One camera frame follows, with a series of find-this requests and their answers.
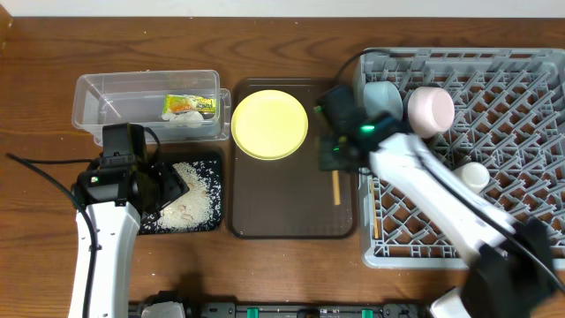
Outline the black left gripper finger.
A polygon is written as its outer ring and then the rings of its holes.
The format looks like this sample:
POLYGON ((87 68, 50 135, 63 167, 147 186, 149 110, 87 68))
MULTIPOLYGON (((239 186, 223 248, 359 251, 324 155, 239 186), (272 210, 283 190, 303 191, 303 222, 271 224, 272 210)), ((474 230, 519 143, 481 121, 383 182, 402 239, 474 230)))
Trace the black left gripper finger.
POLYGON ((141 221, 155 221, 160 218, 160 211, 162 205, 157 203, 143 203, 141 205, 140 220, 141 221))
POLYGON ((159 208, 166 208, 171 203, 190 191, 172 163, 158 163, 154 167, 155 176, 160 186, 159 208))

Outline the wooden chopstick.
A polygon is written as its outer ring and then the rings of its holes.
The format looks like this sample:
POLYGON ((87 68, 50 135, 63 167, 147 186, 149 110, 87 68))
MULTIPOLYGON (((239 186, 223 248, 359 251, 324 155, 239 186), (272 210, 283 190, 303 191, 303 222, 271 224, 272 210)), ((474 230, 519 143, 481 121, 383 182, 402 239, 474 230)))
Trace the wooden chopstick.
POLYGON ((379 213, 380 213, 380 202, 379 202, 379 190, 378 187, 371 184, 371 191, 373 196, 373 238, 380 238, 380 225, 379 225, 379 213))
POLYGON ((333 197, 334 204, 339 206, 341 204, 341 187, 339 172, 337 170, 332 171, 332 186, 333 186, 333 197))

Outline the light blue bowl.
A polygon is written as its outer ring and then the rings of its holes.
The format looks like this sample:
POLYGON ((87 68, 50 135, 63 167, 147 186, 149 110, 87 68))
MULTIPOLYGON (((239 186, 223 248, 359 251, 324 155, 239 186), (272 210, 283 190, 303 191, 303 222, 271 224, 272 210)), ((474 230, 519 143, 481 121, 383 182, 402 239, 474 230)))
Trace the light blue bowl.
POLYGON ((376 117, 387 112, 398 120, 403 119, 403 100, 392 82, 367 83, 363 91, 363 103, 368 117, 376 117))

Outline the white tissue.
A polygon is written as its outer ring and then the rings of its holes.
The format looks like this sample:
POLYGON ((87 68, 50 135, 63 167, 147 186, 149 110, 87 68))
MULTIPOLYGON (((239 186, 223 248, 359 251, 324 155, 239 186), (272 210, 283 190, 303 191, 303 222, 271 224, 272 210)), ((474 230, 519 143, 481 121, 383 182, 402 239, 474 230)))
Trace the white tissue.
POLYGON ((162 114, 162 119, 170 122, 199 122, 202 121, 204 117, 198 111, 186 111, 182 113, 166 112, 162 114))

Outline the yellow plate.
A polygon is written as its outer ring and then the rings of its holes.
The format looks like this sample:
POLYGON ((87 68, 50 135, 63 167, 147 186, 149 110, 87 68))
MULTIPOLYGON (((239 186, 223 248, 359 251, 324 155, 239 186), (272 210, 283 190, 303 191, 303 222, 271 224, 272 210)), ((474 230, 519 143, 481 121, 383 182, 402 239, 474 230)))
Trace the yellow plate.
POLYGON ((293 95, 274 89, 245 97, 235 108, 231 134, 247 155, 274 161, 293 154, 308 134, 308 116, 293 95))

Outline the green orange snack wrapper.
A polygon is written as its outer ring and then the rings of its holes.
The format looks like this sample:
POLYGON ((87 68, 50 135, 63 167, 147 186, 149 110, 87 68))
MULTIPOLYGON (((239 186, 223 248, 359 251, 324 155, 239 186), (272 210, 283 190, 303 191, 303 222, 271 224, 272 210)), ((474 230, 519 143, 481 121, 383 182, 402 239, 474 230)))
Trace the green orange snack wrapper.
POLYGON ((198 95, 166 95, 162 113, 180 114, 190 111, 213 113, 216 111, 216 101, 198 95))

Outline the white bowl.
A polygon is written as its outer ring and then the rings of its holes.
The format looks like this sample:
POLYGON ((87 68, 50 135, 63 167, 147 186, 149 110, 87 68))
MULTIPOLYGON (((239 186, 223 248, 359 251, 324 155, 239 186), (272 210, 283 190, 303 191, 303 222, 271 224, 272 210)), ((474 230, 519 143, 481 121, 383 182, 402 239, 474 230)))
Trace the white bowl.
POLYGON ((412 130, 422 139, 446 132, 455 119, 449 92, 440 87, 419 87, 408 101, 407 115, 412 130))

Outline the small white cup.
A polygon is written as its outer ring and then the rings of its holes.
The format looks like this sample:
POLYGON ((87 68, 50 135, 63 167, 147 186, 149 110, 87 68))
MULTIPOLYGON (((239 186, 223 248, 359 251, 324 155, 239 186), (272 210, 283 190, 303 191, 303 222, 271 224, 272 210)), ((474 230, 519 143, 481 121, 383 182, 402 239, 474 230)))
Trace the small white cup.
POLYGON ((453 173, 474 193, 480 193, 490 180, 487 168, 481 163, 466 163, 455 169, 453 173))

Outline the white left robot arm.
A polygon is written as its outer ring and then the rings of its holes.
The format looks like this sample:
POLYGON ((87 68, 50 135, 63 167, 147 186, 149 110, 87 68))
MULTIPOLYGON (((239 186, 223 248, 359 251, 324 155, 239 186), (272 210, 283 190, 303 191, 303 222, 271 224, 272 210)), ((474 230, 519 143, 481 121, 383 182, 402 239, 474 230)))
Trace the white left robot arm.
POLYGON ((118 153, 94 160, 79 174, 72 187, 79 243, 70 317, 128 315, 141 218, 168 202, 169 176, 145 156, 118 153))

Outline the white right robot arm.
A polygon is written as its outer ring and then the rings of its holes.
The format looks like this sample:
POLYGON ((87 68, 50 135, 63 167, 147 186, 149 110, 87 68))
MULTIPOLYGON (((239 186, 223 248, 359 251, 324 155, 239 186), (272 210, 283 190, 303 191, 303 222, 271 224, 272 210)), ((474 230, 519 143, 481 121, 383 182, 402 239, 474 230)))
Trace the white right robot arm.
POLYGON ((435 224, 469 268, 461 288, 429 307, 432 317, 527 317, 563 291, 546 226, 525 223, 470 190, 410 127, 389 114, 326 117, 333 154, 355 148, 370 172, 403 193, 435 224))

